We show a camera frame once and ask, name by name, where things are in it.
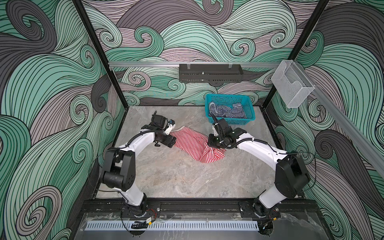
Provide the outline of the red white striped tank top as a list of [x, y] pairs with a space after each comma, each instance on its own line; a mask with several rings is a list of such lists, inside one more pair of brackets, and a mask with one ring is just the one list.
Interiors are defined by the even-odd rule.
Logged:
[[175, 147], [189, 154], [194, 160], [207, 164], [225, 157], [225, 149], [216, 149], [208, 145], [208, 137], [188, 127], [172, 131], [176, 137]]

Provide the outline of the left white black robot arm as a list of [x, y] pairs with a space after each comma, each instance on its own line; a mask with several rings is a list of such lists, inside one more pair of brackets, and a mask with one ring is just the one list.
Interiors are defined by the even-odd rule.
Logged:
[[106, 152], [100, 182], [118, 191], [130, 206], [141, 206], [145, 194], [137, 187], [136, 157], [153, 142], [172, 148], [176, 137], [161, 130], [142, 130], [123, 146]]

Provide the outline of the teal plastic basket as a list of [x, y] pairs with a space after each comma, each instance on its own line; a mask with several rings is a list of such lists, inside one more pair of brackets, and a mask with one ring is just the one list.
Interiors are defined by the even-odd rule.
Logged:
[[211, 124], [214, 123], [212, 116], [225, 119], [230, 125], [246, 125], [256, 119], [251, 99], [243, 95], [208, 94], [205, 113]]

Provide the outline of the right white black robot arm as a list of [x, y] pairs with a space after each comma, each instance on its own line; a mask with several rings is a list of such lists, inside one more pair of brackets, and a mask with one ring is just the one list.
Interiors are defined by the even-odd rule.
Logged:
[[296, 197], [310, 182], [302, 153], [274, 148], [241, 128], [232, 129], [225, 119], [213, 117], [213, 121], [214, 133], [208, 139], [210, 147], [245, 151], [262, 160], [275, 172], [272, 187], [255, 199], [254, 208], [259, 215], [285, 199]]

